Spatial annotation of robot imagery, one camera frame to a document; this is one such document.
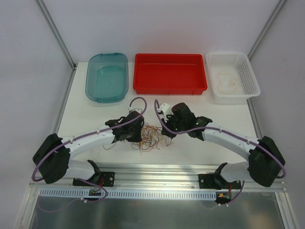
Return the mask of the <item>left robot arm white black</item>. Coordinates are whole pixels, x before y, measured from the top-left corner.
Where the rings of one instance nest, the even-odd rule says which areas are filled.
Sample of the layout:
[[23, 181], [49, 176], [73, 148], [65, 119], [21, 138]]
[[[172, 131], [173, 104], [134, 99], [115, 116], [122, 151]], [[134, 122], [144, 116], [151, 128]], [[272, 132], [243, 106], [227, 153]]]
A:
[[33, 181], [44, 181], [53, 184], [62, 178], [73, 178], [74, 186], [95, 186], [105, 184], [105, 173], [101, 172], [93, 160], [78, 161], [76, 156], [99, 146], [112, 145], [116, 142], [138, 143], [144, 117], [137, 111], [127, 116], [107, 121], [96, 130], [77, 136], [59, 137], [51, 134], [46, 137], [32, 160], [36, 165], [35, 172], [41, 178]]

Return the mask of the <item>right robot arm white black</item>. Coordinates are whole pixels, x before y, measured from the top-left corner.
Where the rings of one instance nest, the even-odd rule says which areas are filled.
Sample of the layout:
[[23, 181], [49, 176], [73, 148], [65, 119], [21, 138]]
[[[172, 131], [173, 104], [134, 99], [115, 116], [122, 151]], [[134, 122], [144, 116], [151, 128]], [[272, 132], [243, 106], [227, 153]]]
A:
[[274, 140], [264, 136], [249, 138], [222, 128], [212, 119], [195, 116], [185, 103], [169, 104], [155, 102], [154, 109], [162, 125], [162, 135], [171, 139], [187, 134], [191, 138], [224, 147], [244, 159], [244, 162], [224, 162], [213, 174], [201, 179], [203, 185], [213, 189], [227, 188], [238, 180], [251, 179], [263, 187], [270, 187], [276, 179], [286, 176], [285, 160]]

